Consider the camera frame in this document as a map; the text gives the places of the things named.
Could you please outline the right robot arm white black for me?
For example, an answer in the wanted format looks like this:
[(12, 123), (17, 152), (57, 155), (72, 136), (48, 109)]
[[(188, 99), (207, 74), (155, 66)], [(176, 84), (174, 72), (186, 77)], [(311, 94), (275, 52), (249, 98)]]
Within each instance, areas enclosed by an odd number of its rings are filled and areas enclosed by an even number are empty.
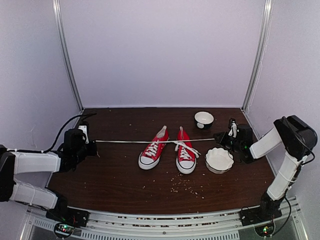
[(316, 131), (296, 115), (283, 116), (273, 122), (273, 127), (259, 140), (253, 140), (253, 129), (247, 124), (229, 120), (229, 130), (213, 135), (223, 149), (237, 153), (242, 162), (251, 164), (281, 147), (283, 158), (273, 182), (260, 199), (256, 210), (259, 220), (266, 221), (275, 215), (287, 192), (298, 179), (303, 166), (315, 158), (318, 143)]

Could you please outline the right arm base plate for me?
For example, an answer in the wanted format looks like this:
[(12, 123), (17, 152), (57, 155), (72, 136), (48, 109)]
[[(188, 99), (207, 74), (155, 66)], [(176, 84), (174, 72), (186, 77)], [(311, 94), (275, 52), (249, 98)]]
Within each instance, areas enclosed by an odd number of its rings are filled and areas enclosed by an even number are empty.
[(267, 222), (282, 216), (281, 210), (277, 209), (274, 213), (264, 214), (260, 207), (248, 208), (244, 207), (239, 212), (241, 224), (243, 226), (256, 225)]

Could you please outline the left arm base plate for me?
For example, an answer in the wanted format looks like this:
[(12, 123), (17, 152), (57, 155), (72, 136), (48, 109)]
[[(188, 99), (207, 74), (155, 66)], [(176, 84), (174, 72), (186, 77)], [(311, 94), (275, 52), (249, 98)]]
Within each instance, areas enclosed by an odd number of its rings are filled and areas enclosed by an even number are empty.
[(46, 211), (45, 217), (79, 228), (87, 226), (89, 215), (88, 211), (68, 207), (66, 213), (58, 213), (53, 209), (49, 209)]

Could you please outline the red canvas sneaker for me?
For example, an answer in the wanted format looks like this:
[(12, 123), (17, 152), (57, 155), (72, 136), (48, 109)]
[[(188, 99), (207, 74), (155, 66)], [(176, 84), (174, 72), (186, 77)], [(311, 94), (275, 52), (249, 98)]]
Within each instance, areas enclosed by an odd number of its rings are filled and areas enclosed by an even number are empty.
[(192, 146), (192, 140), (182, 126), (179, 127), (177, 138), (173, 141), (176, 152), (175, 164), (181, 174), (191, 174), (197, 165), (197, 159), (201, 155)]
[[(160, 162), (163, 150), (167, 144), (174, 144), (170, 140), (167, 126), (164, 125), (159, 132), (150, 141), (143, 140), (97, 140), (97, 143), (111, 144), (146, 144), (145, 149), (138, 157), (138, 166), (142, 170), (151, 170)], [(191, 139), (191, 142), (206, 142), (213, 141), (213, 138)]]

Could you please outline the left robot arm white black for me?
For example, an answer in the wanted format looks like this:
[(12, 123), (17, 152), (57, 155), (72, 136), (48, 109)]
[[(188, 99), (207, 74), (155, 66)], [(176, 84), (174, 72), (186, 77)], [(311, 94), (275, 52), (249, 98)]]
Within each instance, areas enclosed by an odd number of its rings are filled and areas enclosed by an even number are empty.
[(48, 172), (66, 173), (75, 170), (86, 157), (97, 155), (97, 144), (90, 140), (89, 123), (86, 121), (92, 114), (83, 114), (78, 127), (64, 131), (63, 143), (54, 149), (46, 150), (9, 149), (0, 147), (0, 200), (1, 202), (20, 202), (43, 208), (61, 222), (72, 218), (68, 200), (61, 194), (47, 188), (21, 182), (15, 177), (19, 174)]

